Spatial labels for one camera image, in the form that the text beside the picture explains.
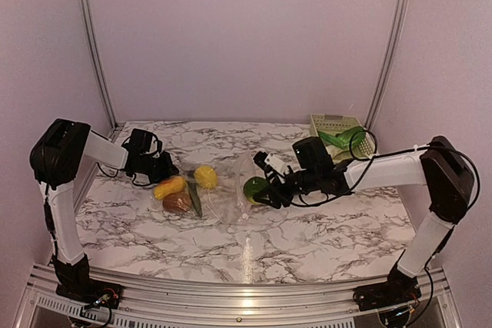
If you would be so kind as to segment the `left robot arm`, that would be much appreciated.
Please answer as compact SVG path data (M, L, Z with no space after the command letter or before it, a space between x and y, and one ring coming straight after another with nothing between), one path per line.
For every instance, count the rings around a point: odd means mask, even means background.
M175 176L178 169L161 140L142 129L134 129L129 139L117 145L94 132L89 124L57 119L32 148L29 162L43 196L45 223L52 238L56 293L85 303L87 308L115 310L123 288L91 278L76 227L74 183L84 157L129 177L143 175L150 184Z

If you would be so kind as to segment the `clear zip top bag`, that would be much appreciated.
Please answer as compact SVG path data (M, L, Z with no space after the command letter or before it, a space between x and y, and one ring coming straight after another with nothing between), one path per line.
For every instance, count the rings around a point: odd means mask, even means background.
M205 189L195 181L194 170L201 165L208 165L214 168L218 175L216 188ZM196 215L193 206L186 213L170 213L163 210L162 200L156 200L153 195L153 190L158 184L155 185L149 195L150 208L152 210L161 210L166 214L184 215L201 220L215 219L222 224L246 223L250 217L252 204L244 197L243 186L249 178L257 174L250 151L245 151L236 157L218 158L208 162L180 161L178 169L179 173L175 176L183 177L186 182L184 190L180 192L188 193L188 181L196 183L198 195L201 199L203 217Z

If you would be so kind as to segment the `left aluminium frame post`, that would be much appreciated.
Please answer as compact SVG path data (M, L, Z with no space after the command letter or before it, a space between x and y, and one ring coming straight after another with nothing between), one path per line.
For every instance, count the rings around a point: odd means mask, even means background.
M105 72L98 50L98 43L95 33L95 26L91 12L90 0L79 0L81 7L81 16L83 20L85 37L88 43L88 51L91 59L91 65L95 73L96 84L101 97L101 102L108 124L112 130L118 127L118 122L115 115L115 110L111 102Z

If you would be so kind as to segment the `fake bok choy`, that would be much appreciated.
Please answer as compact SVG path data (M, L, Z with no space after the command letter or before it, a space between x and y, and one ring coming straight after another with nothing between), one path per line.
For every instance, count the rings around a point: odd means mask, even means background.
M341 133L329 134L325 131L317 131L318 137L328 146L330 152L339 160L352 158L353 156L363 158L366 131L361 126L349 128Z

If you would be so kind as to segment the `front aluminium rail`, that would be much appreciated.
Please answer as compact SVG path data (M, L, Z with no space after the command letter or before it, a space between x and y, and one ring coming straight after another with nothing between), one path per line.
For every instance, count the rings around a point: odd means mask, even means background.
M236 284L169 280L92 268L97 280L122 286L118 308L83 310L56 294L52 267L36 264L15 327L64 327L73 320L113 327L379 327L380 311L361 312L354 289L383 276L327 283Z

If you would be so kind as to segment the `pale green plastic basket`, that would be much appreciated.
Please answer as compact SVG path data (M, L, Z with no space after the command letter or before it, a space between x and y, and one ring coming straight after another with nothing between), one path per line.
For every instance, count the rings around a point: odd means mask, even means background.
M363 127L356 117L312 114L309 132L322 140L334 163L351 159L353 154L361 159L369 158L375 151L374 140L361 132Z

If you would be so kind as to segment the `right aluminium frame post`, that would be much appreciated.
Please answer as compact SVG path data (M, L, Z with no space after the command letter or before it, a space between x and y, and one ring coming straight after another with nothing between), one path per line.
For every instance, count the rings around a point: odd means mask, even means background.
M389 85L391 70L397 53L397 47L404 28L409 0L396 0L390 33L384 53L383 62L377 78L376 88L366 116L365 127L372 129L377 120L378 113L384 100L384 94Z

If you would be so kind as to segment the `aluminium frame post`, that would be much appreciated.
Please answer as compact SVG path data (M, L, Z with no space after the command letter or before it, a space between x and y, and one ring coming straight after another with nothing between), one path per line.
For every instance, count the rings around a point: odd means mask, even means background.
M396 0L390 33L384 53L383 62L377 78L376 88L366 116L365 127L372 129L377 120L378 113L384 100L384 94L389 85L391 70L397 53L397 47L404 28L409 0Z
M91 12L90 0L79 0L81 7L81 16L83 20L85 37L88 43L88 51L91 59L91 65L95 73L96 84L101 97L101 102L108 124L112 130L118 127L118 122L115 115L115 110L111 102L105 72L98 50L98 43L95 33L95 26Z

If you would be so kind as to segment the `fake yellow pepper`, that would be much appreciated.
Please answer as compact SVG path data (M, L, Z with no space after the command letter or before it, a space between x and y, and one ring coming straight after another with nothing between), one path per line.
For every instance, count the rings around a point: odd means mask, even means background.
M214 189L218 185L218 175L214 168L208 165L197 167L193 176L197 184L205 189Z

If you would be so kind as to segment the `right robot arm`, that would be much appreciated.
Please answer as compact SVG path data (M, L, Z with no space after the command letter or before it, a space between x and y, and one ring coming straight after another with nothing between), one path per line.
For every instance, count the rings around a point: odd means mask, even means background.
M292 147L301 166L299 171L273 154L259 151L254 156L254 163L263 170L268 183L255 194L258 203L275 209L302 207L303 202L294 199L317 191L330 202L379 187L427 187L429 211L387 279L354 290L354 301L361 311L420 298L418 274L442 251L454 228L477 202L480 178L473 161L444 136L436 136L424 146L366 158L352 157L338 164L319 137L307 137Z

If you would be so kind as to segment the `fake green cucumber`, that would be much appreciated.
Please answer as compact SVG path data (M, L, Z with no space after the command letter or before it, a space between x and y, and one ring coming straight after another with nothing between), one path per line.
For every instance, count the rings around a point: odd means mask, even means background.
M188 181L188 193L191 198L191 204L193 206L194 212L198 217L203 217L203 212L201 208L201 199L198 195L197 185L195 182Z

